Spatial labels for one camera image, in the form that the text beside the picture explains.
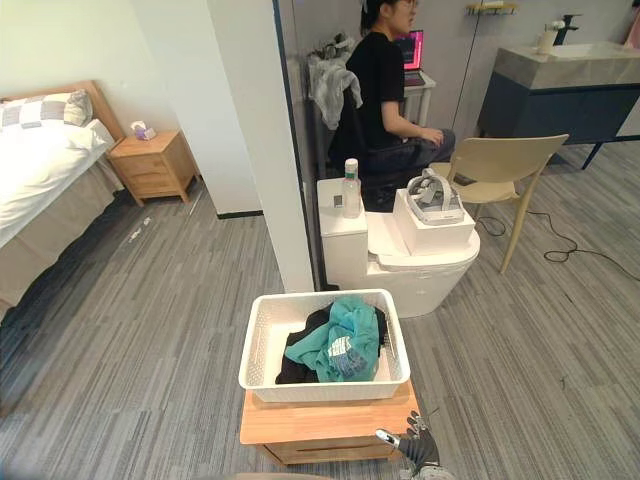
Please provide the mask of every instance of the faucet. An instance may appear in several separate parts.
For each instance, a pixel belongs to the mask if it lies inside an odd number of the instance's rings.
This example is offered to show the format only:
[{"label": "faucet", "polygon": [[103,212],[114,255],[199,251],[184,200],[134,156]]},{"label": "faucet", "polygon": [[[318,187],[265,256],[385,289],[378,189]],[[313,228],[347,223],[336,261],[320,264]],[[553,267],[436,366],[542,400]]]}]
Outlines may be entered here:
[{"label": "faucet", "polygon": [[567,36],[567,32],[569,30],[578,30],[578,27],[574,27],[573,25],[571,25],[571,20],[573,19],[573,17],[580,17],[582,16],[581,13],[575,13],[573,15],[563,15],[562,16],[562,20],[564,20],[564,28],[561,28],[560,30],[558,30],[558,34],[556,35],[556,39],[553,42],[554,45],[562,45],[564,43],[564,37]]}]

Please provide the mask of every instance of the teal towel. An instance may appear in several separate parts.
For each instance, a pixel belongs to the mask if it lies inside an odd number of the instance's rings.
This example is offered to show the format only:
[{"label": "teal towel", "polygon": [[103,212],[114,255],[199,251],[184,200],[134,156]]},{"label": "teal towel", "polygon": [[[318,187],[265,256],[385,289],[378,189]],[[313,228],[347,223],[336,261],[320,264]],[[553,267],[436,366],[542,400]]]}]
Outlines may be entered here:
[{"label": "teal towel", "polygon": [[378,321],[360,297],[341,297],[329,322],[287,347],[290,360],[316,371],[320,382],[367,382],[378,369]]}]

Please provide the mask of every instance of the baseboard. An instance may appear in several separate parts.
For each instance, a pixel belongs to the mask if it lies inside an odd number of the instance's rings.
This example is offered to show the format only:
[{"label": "baseboard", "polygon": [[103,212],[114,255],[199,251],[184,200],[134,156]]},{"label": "baseboard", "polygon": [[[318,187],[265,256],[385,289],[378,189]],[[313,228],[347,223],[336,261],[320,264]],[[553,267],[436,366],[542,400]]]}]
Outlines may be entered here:
[{"label": "baseboard", "polygon": [[253,212],[236,212],[236,213],[223,213],[216,214],[220,220],[228,220],[230,218],[243,218],[243,217],[261,217],[264,215],[262,210],[255,210]]}]

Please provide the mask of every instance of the checkered pillow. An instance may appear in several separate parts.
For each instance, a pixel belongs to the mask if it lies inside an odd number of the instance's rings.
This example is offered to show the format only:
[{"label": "checkered pillow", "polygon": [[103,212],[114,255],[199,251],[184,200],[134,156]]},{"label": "checkered pillow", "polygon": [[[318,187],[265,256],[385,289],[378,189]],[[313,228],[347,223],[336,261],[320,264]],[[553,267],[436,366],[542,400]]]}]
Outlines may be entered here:
[{"label": "checkered pillow", "polygon": [[0,105],[0,130],[60,124],[83,127],[92,116],[91,99],[84,90],[41,95]]}]

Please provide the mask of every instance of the gray carpet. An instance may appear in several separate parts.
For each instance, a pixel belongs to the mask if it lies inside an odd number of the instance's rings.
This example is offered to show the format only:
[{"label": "gray carpet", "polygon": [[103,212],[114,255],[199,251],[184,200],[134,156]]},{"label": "gray carpet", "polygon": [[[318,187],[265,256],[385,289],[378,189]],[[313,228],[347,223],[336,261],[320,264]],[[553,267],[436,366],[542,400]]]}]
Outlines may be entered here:
[{"label": "gray carpet", "polygon": [[[586,151],[565,149],[531,209],[638,274],[640,144],[607,145],[581,172]],[[509,206],[484,214],[513,217]],[[186,206],[121,202],[94,227],[0,327],[5,472],[277,470],[238,443],[251,301],[282,290],[264,219],[217,220],[202,195]],[[461,480],[640,477],[640,285],[585,254],[545,262],[544,251],[568,244],[531,216],[501,276],[508,237],[478,231],[480,256],[442,307],[402,322],[443,463]],[[402,466],[291,471],[393,479]]]}]

